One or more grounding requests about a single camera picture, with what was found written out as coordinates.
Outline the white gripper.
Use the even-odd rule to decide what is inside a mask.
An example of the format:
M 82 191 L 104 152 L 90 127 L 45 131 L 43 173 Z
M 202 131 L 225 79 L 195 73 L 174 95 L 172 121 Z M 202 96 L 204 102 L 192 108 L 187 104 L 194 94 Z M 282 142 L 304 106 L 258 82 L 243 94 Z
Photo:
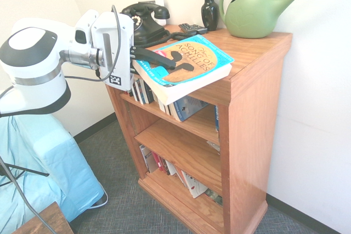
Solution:
M 147 61 L 173 70 L 176 63 L 156 52 L 134 47 L 134 22 L 128 16 L 120 13 L 103 12 L 91 28 L 93 47 L 102 52 L 99 59 L 101 77 L 104 82 L 116 89 L 129 91 L 133 76 L 138 71 L 131 59 Z

